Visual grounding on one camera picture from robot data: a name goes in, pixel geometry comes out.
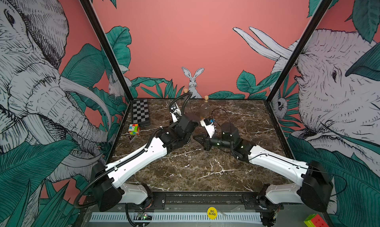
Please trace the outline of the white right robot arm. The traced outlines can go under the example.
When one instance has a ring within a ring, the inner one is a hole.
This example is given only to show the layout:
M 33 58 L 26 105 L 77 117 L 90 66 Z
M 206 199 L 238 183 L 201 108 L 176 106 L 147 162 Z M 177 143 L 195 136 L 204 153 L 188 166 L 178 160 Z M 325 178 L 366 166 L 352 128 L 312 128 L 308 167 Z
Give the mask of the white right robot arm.
M 306 163 L 268 151 L 240 137 L 232 123 L 224 123 L 217 134 L 214 124 L 202 123 L 205 133 L 193 136 L 205 150 L 227 148 L 239 161 L 258 165 L 292 181 L 291 184 L 269 185 L 265 198 L 273 204 L 298 203 L 318 211 L 327 211 L 333 184 L 330 173 L 317 161 Z

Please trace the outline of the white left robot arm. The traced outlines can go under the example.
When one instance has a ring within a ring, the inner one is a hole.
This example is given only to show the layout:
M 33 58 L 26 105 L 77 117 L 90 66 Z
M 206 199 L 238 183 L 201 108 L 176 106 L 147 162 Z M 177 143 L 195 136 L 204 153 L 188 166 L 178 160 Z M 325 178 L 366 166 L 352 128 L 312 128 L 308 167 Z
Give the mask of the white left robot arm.
M 155 130 L 147 144 L 128 156 L 106 166 L 93 167 L 91 192 L 99 210 L 105 212 L 123 203 L 149 207 L 153 202 L 149 187 L 146 184 L 126 184 L 126 181 L 155 160 L 188 144 L 198 124 L 197 115 L 184 114 L 169 126 Z

